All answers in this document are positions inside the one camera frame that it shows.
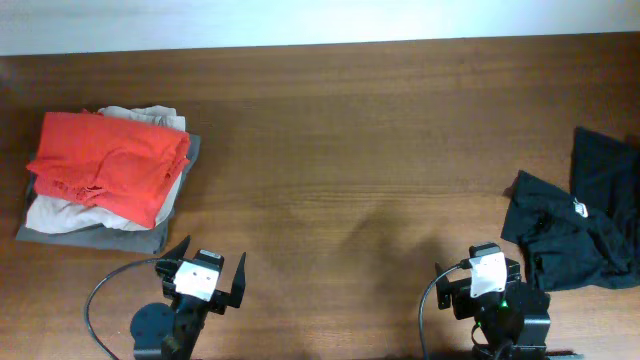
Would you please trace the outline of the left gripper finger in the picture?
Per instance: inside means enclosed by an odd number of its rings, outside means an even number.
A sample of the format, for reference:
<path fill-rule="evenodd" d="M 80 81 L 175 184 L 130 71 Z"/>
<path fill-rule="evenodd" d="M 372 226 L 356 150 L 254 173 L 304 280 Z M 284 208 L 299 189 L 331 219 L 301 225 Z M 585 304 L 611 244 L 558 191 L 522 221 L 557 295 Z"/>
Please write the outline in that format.
<path fill-rule="evenodd" d="M 240 308 L 244 297 L 246 289 L 245 263 L 246 253 L 243 253 L 239 260 L 229 293 L 228 305 L 233 308 Z"/>
<path fill-rule="evenodd" d="M 162 256 L 162 259 L 165 261 L 168 261 L 168 260 L 181 261 L 187 252 L 190 241 L 191 241 L 191 236 L 190 235 L 186 236 L 178 245 L 176 245 L 171 250 L 167 251 Z"/>

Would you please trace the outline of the black Nike t-shirt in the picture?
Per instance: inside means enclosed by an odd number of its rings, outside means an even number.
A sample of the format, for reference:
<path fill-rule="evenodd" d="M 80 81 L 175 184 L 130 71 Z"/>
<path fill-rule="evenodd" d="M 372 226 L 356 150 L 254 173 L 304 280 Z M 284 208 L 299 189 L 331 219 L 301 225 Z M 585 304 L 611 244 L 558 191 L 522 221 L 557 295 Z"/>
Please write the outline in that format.
<path fill-rule="evenodd" d="M 639 149 L 578 127 L 570 189 L 520 171 L 501 237 L 543 291 L 639 284 Z"/>

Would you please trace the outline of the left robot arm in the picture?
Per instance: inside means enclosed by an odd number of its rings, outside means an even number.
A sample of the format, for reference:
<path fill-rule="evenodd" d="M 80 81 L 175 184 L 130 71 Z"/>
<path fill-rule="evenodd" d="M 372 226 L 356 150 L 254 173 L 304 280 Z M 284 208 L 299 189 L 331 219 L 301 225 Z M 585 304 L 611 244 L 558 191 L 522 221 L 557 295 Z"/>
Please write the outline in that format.
<path fill-rule="evenodd" d="M 159 258 L 156 274 L 162 280 L 165 303 L 139 309 L 130 323 L 136 359 L 189 360 L 210 314 L 223 315 L 229 307 L 240 308 L 246 289 L 246 257 L 239 260 L 231 290 L 217 288 L 224 257 L 204 249 L 185 257 L 186 237 Z"/>

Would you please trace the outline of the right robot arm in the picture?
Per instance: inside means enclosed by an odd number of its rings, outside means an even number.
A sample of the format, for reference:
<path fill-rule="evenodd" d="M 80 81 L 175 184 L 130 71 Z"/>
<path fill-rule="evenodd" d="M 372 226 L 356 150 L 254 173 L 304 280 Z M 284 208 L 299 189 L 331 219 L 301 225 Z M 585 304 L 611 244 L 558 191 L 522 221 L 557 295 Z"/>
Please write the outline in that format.
<path fill-rule="evenodd" d="M 520 264 L 495 243 L 469 248 L 469 256 L 448 269 L 435 265 L 438 308 L 458 320 L 472 319 L 477 359 L 544 359 L 551 327 L 548 293 L 524 282 Z"/>

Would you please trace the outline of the grey folded shirt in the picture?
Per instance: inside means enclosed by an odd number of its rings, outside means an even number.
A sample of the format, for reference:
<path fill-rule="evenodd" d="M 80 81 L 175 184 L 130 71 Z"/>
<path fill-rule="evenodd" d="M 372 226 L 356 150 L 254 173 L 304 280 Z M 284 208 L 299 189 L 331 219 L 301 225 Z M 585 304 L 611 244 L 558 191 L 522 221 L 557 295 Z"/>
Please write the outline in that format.
<path fill-rule="evenodd" d="M 27 211 L 38 195 L 34 190 L 36 177 L 32 175 L 25 194 L 24 223 L 20 225 L 16 234 L 16 239 L 27 242 L 90 247 L 102 250 L 120 250 L 146 254 L 156 254 L 161 252 L 168 241 L 168 224 L 169 219 L 174 214 L 175 201 L 181 186 L 191 170 L 191 167 L 197 161 L 200 143 L 201 138 L 198 135 L 192 134 L 190 136 L 190 146 L 187 153 L 189 163 L 183 169 L 181 175 L 167 195 L 167 198 L 156 217 L 155 227 L 143 231 L 124 231 L 107 228 L 104 225 L 93 225 L 62 234 L 43 233 L 27 228 Z"/>

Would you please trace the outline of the red folded shirt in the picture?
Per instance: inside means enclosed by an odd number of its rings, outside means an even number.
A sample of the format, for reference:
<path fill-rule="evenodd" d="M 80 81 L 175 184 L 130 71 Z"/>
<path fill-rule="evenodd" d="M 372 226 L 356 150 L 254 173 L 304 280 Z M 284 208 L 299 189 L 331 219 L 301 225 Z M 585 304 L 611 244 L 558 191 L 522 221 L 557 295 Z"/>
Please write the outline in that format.
<path fill-rule="evenodd" d="M 93 113 L 48 112 L 27 169 L 35 191 L 156 225 L 166 197 L 189 164 L 185 131 Z"/>

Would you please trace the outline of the beige folded shirt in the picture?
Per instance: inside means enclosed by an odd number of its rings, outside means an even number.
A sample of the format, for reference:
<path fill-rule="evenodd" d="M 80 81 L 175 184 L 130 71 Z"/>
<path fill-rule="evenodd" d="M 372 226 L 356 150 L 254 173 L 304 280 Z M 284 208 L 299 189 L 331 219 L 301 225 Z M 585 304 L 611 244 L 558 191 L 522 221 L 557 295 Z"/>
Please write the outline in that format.
<path fill-rule="evenodd" d="M 186 118 L 174 108 L 155 105 L 147 108 L 126 109 L 107 106 L 97 111 L 100 115 L 124 118 L 156 126 L 186 130 Z M 143 231 L 148 227 L 125 219 L 105 208 L 87 207 L 67 200 L 37 195 L 26 215 L 26 227 L 49 234 L 62 234 L 93 225 L 124 231 Z"/>

